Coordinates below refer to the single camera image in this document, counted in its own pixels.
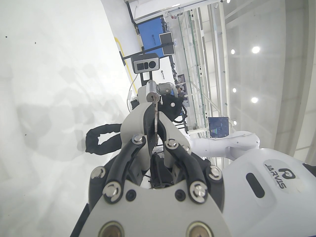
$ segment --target camera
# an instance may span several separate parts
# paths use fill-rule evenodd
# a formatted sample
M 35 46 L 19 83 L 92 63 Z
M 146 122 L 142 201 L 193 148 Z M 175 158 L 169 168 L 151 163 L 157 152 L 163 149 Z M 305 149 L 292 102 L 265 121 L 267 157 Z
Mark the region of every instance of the camera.
M 134 55 L 131 57 L 132 67 L 135 74 L 159 70 L 159 57 L 156 53 Z

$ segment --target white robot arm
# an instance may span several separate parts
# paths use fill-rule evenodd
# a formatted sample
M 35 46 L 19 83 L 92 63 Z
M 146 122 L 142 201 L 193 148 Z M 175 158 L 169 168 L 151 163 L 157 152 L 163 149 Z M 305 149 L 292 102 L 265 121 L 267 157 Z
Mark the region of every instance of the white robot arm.
M 237 131 L 224 138 L 191 139 L 191 148 L 199 157 L 226 157 L 235 160 L 249 149 L 259 149 L 260 140 L 254 133 Z

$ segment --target monitor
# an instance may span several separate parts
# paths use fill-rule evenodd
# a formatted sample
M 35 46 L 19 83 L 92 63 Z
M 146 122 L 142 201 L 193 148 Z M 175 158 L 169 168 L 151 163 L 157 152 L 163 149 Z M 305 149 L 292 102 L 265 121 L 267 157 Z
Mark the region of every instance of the monitor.
M 210 136 L 223 138 L 229 135 L 228 117 L 209 118 Z
M 161 44 L 174 42 L 173 37 L 172 37 L 172 32 L 159 34 L 159 39 L 160 39 L 160 43 Z M 164 46 L 162 48 L 162 52 L 163 52 L 164 56 L 175 54 L 175 46 L 174 46 L 174 44 Z

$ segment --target display screen with chart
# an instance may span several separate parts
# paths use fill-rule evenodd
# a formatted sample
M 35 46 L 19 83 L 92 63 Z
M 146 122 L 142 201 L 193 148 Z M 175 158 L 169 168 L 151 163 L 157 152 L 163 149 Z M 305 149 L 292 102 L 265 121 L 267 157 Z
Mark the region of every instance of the display screen with chart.
M 209 118 L 210 136 L 213 138 L 223 138 L 229 135 L 228 118 Z

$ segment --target blue screen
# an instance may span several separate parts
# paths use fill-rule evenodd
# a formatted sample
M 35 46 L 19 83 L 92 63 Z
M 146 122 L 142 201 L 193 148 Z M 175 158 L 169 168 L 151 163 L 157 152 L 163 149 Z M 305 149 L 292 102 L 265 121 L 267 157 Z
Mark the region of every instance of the blue screen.
M 161 45 L 159 39 L 159 34 L 163 33 L 161 18 L 141 23 L 138 25 L 138 29 L 145 50 Z M 157 49 L 148 53 L 157 53 L 159 58 L 164 56 L 162 49 Z
M 210 136 L 223 138 L 229 135 L 228 118 L 209 118 Z

